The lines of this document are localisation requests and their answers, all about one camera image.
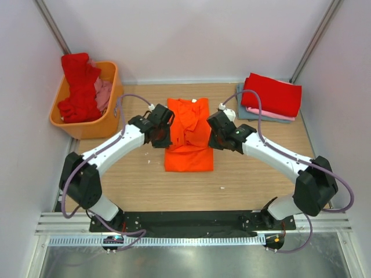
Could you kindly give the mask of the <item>orange t shirt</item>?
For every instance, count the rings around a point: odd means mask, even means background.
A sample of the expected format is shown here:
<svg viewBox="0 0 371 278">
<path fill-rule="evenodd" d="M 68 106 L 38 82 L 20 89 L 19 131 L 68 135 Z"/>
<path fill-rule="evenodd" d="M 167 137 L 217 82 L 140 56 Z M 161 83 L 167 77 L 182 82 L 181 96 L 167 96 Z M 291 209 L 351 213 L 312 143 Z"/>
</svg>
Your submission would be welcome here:
<svg viewBox="0 0 371 278">
<path fill-rule="evenodd" d="M 207 123 L 209 101 L 168 99 L 174 112 L 170 127 L 171 146 L 165 149 L 164 166 L 168 172 L 214 170 L 213 149 L 208 146 L 211 129 Z"/>
</svg>

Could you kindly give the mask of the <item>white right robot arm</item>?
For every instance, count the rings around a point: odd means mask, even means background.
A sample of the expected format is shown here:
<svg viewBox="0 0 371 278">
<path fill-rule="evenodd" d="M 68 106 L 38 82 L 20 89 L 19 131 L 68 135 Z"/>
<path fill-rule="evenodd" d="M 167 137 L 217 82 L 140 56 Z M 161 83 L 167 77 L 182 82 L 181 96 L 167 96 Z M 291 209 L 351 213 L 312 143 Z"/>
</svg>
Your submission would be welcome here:
<svg viewBox="0 0 371 278">
<path fill-rule="evenodd" d="M 285 175 L 294 183 L 294 192 L 275 197 L 261 210 L 261 219 L 268 229 L 274 229 L 286 217 L 304 213 L 315 217 L 338 192 L 327 159 L 302 156 L 268 140 L 255 128 L 236 126 L 227 111 L 217 111 L 207 119 L 211 128 L 209 146 L 228 149 L 254 157 Z"/>
</svg>

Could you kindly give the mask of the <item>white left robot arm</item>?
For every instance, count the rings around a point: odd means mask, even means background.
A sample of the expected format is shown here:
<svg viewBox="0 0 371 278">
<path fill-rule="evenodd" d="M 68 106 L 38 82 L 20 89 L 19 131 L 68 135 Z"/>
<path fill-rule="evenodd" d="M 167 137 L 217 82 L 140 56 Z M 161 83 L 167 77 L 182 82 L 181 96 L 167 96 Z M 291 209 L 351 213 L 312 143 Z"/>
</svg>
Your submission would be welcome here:
<svg viewBox="0 0 371 278">
<path fill-rule="evenodd" d="M 154 148 L 170 147 L 170 127 L 174 118 L 174 112 L 166 106 L 152 105 L 144 115 L 131 118 L 121 131 L 98 147 L 81 155 L 69 153 L 59 183 L 64 217 L 73 216 L 66 212 L 66 198 L 69 197 L 78 208 L 91 212 L 106 229 L 120 231 L 125 221 L 124 212 L 104 195 L 101 177 L 129 152 L 145 144 Z"/>
</svg>

